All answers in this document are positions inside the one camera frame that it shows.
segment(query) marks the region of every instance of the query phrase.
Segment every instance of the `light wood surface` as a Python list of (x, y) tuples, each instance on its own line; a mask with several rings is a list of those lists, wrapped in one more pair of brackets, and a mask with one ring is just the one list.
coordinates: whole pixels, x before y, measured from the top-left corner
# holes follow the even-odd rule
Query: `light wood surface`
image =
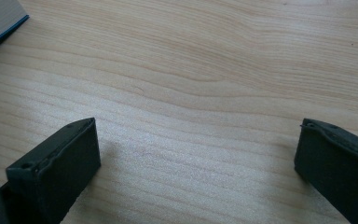
[(303, 118), (358, 134), (358, 1), (20, 2), (0, 185), (95, 117), (103, 166), (62, 223), (347, 223), (293, 159)]

